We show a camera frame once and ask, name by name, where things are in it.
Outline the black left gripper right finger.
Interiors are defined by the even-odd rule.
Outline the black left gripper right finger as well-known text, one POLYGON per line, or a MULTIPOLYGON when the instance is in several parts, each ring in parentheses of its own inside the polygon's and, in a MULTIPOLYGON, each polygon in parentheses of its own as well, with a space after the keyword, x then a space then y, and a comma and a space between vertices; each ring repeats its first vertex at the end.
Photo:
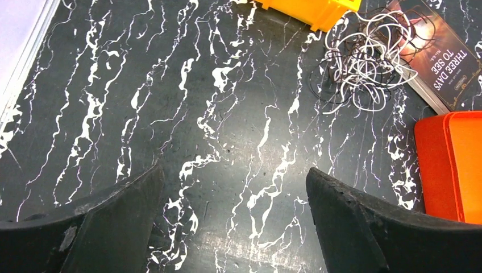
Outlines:
POLYGON ((328 272, 480 272, 481 226, 407 210, 311 168, 308 202, 328 272))

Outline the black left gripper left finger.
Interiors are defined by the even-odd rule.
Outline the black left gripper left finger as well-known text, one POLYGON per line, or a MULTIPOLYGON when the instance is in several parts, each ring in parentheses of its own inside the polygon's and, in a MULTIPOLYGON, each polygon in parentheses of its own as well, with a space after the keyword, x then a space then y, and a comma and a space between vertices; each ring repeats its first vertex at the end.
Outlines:
POLYGON ((160 206, 159 163, 24 220, 1 222, 2 272, 140 272, 160 206))

